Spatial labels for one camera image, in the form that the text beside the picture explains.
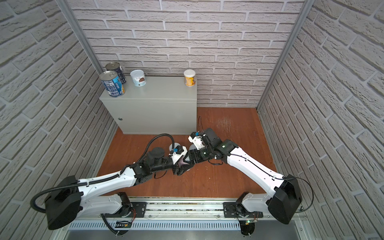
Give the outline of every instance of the gray cabinet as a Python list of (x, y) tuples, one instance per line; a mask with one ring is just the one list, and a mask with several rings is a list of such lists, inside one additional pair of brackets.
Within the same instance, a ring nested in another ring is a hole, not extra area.
[(187, 87), (184, 77), (146, 77), (136, 87), (127, 78), (118, 98), (100, 96), (124, 134), (191, 134), (196, 131), (197, 85)]

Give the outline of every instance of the white brick wall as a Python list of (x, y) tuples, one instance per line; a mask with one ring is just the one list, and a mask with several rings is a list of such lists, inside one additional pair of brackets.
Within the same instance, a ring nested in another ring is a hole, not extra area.
[(0, 239), (49, 239), (30, 199), (85, 177), (113, 119), (55, 1), (0, 2), (0, 53)]
[(127, 76), (138, 68), (148, 76), (182, 76), (192, 68), (198, 106), (246, 108), (257, 106), (303, 1), (69, 3), (103, 65), (118, 61)]
[(276, 167), (315, 190), (319, 239), (384, 239), (383, 9), (316, 0), (259, 107)]

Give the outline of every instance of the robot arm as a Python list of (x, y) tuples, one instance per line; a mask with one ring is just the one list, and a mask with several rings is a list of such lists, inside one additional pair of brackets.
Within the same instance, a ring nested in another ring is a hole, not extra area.
[[(182, 175), (195, 164), (215, 158), (239, 169), (266, 192), (262, 198), (244, 193), (236, 201), (239, 216), (247, 216), (253, 212), (270, 212), (280, 222), (289, 223), (301, 203), (298, 182), (293, 176), (288, 175), (285, 178), (270, 170), (229, 139), (222, 142), (211, 128), (203, 133), (193, 132), (189, 141), (193, 143), (189, 151), (185, 146), (175, 144), (173, 149), (170, 147), (169, 156), (165, 156), (164, 150), (156, 147), (119, 172), (80, 180), (69, 176), (57, 187), (35, 195), (31, 206), (46, 213), (50, 230), (63, 227), (83, 215), (103, 213), (123, 217), (132, 210), (125, 193), (100, 195), (144, 183), (158, 171), (172, 169), (175, 175)], [(45, 193), (50, 194), (45, 199), (46, 209), (42, 209), (35, 201)]]

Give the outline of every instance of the wooden floor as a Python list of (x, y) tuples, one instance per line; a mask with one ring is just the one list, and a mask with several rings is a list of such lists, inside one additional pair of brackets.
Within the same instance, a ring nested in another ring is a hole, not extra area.
[[(267, 166), (275, 169), (256, 109), (253, 108), (197, 108), (202, 116), (204, 128), (212, 128), (222, 141), (231, 139), (246, 153)], [(119, 171), (141, 156), (147, 143), (154, 135), (124, 135), (120, 129), (113, 138), (98, 176)], [(191, 145), (188, 136), (174, 135), (175, 142)], [(162, 147), (168, 154), (170, 139), (155, 140), (150, 149)], [(128, 196), (152, 197), (239, 197), (243, 192), (265, 193), (264, 190), (245, 174), (228, 164), (214, 166), (206, 162), (196, 164), (181, 176), (171, 170), (161, 179), (151, 179), (143, 184), (119, 189)]]

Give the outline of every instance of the can lid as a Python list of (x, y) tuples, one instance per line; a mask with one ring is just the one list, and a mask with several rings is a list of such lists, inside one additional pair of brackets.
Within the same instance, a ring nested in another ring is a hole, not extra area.
[(105, 72), (100, 74), (100, 79), (102, 81), (109, 81), (109, 80), (114, 79), (117, 76), (118, 76), (118, 73), (115, 71), (105, 71)]
[(131, 77), (133, 77), (133, 78), (141, 77), (143, 74), (144, 74), (144, 72), (142, 70), (133, 70), (130, 73)]
[(116, 68), (118, 68), (118, 67), (120, 67), (120, 64), (119, 64), (118, 62), (110, 62), (110, 63), (108, 63), (107, 65), (105, 65), (105, 68), (106, 68), (107, 70), (116, 69)]
[(192, 78), (196, 75), (196, 72), (192, 69), (187, 69), (184, 71), (184, 76), (186, 76), (187, 78)]

